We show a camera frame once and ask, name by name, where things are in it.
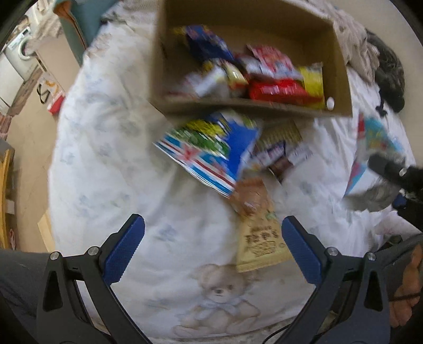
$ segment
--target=bed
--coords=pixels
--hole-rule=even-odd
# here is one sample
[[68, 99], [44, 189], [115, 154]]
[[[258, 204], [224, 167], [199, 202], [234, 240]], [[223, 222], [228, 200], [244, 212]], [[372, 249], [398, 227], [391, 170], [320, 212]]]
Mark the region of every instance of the bed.
[[[288, 322], [313, 286], [293, 260], [254, 273], [233, 268], [236, 214], [215, 191], [191, 177], [153, 146], [171, 127], [148, 102], [148, 66], [156, 3], [121, 2], [86, 51], [58, 123], [49, 171], [52, 231], [63, 255], [84, 253], [117, 231], [132, 213], [142, 215], [146, 234], [121, 281], [118, 299], [154, 342], [203, 338], [198, 342], [257, 342], [269, 326]], [[279, 184], [263, 174], [280, 220], [294, 215], [324, 246], [363, 256], [386, 236], [417, 231], [390, 207], [370, 213], [343, 203], [356, 152], [360, 113], [379, 119], [378, 86], [348, 69], [352, 118], [296, 120], [313, 156]], [[399, 118], [381, 122], [414, 157]], [[211, 294], [219, 289], [224, 303]], [[86, 290], [82, 295], [97, 319]], [[245, 315], [248, 304], [250, 316]], [[205, 322], [225, 311], [228, 316]]]

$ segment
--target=open box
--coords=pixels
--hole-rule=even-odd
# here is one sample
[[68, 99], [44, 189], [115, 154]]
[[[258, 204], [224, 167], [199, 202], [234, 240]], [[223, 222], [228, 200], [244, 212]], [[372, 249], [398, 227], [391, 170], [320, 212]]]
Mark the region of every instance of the open box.
[[[244, 51], [246, 44], [266, 44], [288, 55], [295, 66], [323, 62], [324, 95], [335, 100], [333, 111], [242, 98], [167, 97], [170, 85], [200, 67], [172, 31], [193, 24], [207, 25], [233, 52]], [[231, 107], [273, 119], [352, 116], [346, 67], [332, 22], [281, 0], [163, 0], [152, 60], [150, 102], [165, 115]]]

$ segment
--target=metal screw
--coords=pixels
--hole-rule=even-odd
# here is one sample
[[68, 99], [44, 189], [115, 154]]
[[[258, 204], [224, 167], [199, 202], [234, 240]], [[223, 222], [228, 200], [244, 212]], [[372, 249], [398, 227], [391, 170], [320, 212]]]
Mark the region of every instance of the metal screw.
[[338, 255], [339, 251], [335, 247], [328, 247], [327, 253], [335, 257], [336, 255]]
[[366, 256], [367, 256], [367, 259], [370, 260], [370, 261], [376, 260], [376, 255], [373, 252], [367, 252]]
[[53, 252], [53, 253], [50, 255], [50, 259], [51, 259], [52, 261], [55, 261], [57, 258], [59, 258], [59, 252]]
[[100, 249], [97, 246], [90, 247], [88, 249], [88, 254], [89, 255], [96, 255], [97, 253], [99, 253], [99, 250]]

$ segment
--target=beige snack bag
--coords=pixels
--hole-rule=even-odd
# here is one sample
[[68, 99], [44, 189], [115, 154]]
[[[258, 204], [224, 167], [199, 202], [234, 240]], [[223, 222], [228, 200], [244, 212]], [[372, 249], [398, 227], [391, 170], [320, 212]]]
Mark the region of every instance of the beige snack bag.
[[237, 183], [230, 202], [240, 214], [236, 269], [256, 270], [292, 259], [282, 238], [273, 201], [261, 178]]

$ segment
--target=hand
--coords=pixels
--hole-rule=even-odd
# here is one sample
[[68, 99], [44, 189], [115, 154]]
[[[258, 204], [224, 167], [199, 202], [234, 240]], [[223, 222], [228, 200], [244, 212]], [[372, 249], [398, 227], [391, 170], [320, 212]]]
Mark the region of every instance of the hand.
[[[423, 249], [418, 244], [412, 254], [411, 262], [406, 266], [402, 278], [402, 285], [395, 292], [395, 297], [419, 293], [422, 285], [419, 279], [419, 265], [423, 258]], [[404, 326], [412, 315], [411, 307], [414, 307], [420, 297], [414, 299], [395, 301], [389, 303], [389, 321], [392, 327]]]

